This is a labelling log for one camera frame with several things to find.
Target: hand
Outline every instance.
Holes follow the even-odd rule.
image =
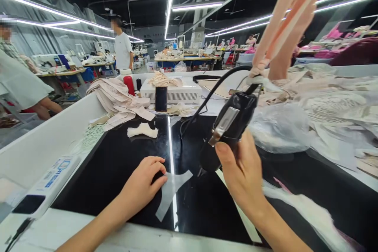
[[[248,208],[262,205],[265,200],[261,187],[261,159],[248,129],[243,133],[238,148],[238,160],[236,160],[226,143],[215,144],[228,190],[238,206],[246,212]]]
[[[151,184],[156,173],[161,171],[166,174],[167,171],[162,164],[164,162],[165,159],[162,157],[145,157],[127,180],[117,197],[127,214],[126,220],[143,209],[167,182],[168,178],[162,176]]]

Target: sewing machine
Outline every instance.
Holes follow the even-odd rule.
[[[36,66],[44,72],[58,73],[70,68],[69,61],[63,54],[33,55],[31,58]]]

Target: left hand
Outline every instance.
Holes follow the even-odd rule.
[[[151,184],[156,173],[161,171],[166,174],[164,162],[165,159],[162,157],[145,157],[127,180],[117,197],[124,208],[127,219],[143,209],[167,182],[168,178],[162,176]]]

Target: white box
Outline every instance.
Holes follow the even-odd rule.
[[[202,88],[193,82],[193,78],[180,78],[183,86],[168,86],[169,104],[198,104],[200,103]],[[146,79],[140,89],[142,98],[149,98],[151,103],[155,103],[155,87],[148,83]]]

